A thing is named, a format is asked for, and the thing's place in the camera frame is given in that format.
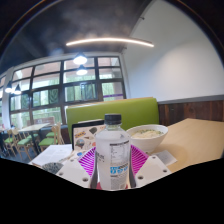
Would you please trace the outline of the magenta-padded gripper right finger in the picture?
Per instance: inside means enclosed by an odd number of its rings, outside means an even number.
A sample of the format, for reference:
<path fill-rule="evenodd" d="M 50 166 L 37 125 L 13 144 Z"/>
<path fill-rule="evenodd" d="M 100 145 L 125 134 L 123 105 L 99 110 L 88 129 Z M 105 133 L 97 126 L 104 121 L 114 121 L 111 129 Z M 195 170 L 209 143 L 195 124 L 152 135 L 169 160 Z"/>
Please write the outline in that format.
<path fill-rule="evenodd" d="M 140 188 L 159 180 L 171 171 L 158 156 L 148 156 L 136 146 L 131 146 L 129 182 L 131 188 Z"/>

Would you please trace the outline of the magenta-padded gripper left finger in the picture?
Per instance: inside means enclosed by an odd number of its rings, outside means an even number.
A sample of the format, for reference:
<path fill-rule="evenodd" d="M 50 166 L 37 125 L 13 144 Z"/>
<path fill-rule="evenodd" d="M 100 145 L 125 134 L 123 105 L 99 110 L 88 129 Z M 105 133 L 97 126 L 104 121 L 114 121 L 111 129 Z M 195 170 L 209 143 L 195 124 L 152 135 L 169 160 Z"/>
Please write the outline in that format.
<path fill-rule="evenodd" d="M 57 172 L 62 177 L 84 188 L 96 188 L 98 171 L 95 162 L 95 148 L 86 152 L 74 152 Z"/>

